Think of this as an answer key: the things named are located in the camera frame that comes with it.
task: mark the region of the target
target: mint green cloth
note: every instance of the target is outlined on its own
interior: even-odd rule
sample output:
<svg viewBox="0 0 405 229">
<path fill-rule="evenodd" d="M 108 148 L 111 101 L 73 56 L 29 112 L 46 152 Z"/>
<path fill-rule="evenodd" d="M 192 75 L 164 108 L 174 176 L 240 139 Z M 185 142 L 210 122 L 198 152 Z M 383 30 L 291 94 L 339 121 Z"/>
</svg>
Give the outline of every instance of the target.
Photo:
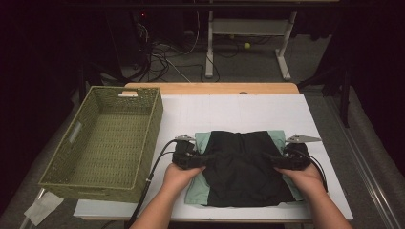
<svg viewBox="0 0 405 229">
<path fill-rule="evenodd" d="M 282 155 L 284 147 L 286 146 L 286 135 L 284 134 L 284 131 L 267 131 L 267 133 L 279 150 L 280 155 Z M 210 137 L 210 132 L 196 133 L 196 146 L 200 154 L 204 154 Z M 283 176 L 283 180 L 287 184 L 295 200 L 303 200 L 300 191 L 297 189 L 292 180 L 287 176 Z M 196 175 L 190 182 L 185 195 L 184 203 L 206 205 L 208 202 L 209 189 L 210 187 L 207 184 L 203 173 Z"/>
</svg>

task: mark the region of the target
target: black cloth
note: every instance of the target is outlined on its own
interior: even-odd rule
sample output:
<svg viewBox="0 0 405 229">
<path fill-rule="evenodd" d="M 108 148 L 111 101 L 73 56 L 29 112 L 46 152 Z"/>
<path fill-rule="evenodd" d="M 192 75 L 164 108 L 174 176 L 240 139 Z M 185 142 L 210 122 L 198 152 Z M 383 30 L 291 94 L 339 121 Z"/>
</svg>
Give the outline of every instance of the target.
<svg viewBox="0 0 405 229">
<path fill-rule="evenodd" d="M 263 154 L 280 156 L 267 132 L 214 131 L 205 155 L 215 155 L 203 171 L 210 186 L 208 206 L 264 207 L 295 201 L 282 175 Z"/>
</svg>

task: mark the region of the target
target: basket handle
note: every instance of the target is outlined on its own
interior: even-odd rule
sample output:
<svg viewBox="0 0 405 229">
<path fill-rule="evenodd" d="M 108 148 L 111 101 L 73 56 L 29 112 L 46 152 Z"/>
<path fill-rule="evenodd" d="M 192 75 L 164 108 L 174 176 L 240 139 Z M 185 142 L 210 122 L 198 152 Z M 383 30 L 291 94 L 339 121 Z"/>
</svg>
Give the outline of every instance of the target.
<svg viewBox="0 0 405 229">
<path fill-rule="evenodd" d="M 68 138 L 69 142 L 74 143 L 74 141 L 77 138 L 78 133 L 80 132 L 82 126 L 83 125 L 81 124 L 80 121 L 76 122 L 76 124 L 74 126 L 74 129 L 72 130 L 71 134 L 69 135 L 69 138 Z"/>
<path fill-rule="evenodd" d="M 118 97 L 138 97 L 138 92 L 124 91 L 124 92 L 122 92 L 122 94 L 118 94 Z"/>
<path fill-rule="evenodd" d="M 78 191 L 78 193 L 81 195 L 109 196 L 109 194 L 106 194 L 104 191 L 105 190 L 93 191 L 93 192 L 92 191 L 88 191 L 88 192 Z"/>
</svg>

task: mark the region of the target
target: white cloth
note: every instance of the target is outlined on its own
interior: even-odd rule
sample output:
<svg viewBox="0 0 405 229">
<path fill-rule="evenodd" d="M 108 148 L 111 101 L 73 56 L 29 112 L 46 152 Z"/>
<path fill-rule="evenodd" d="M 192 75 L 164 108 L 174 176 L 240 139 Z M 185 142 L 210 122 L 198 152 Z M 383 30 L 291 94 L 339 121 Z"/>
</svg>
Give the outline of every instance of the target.
<svg viewBox="0 0 405 229">
<path fill-rule="evenodd" d="M 63 198 L 59 198 L 55 194 L 48 192 L 44 194 L 42 198 L 37 199 L 24 215 L 37 226 L 44 218 L 53 212 L 62 201 Z"/>
</svg>

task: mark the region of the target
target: wooden table edge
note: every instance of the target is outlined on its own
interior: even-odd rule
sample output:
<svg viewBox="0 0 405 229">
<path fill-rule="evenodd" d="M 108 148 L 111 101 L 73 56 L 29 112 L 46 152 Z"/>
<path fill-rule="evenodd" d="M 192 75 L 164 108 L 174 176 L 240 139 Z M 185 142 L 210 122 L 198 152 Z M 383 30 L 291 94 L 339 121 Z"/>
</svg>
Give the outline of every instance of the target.
<svg viewBox="0 0 405 229">
<path fill-rule="evenodd" d="M 160 88 L 162 94 L 298 94 L 293 83 L 128 83 L 126 88 Z"/>
</svg>

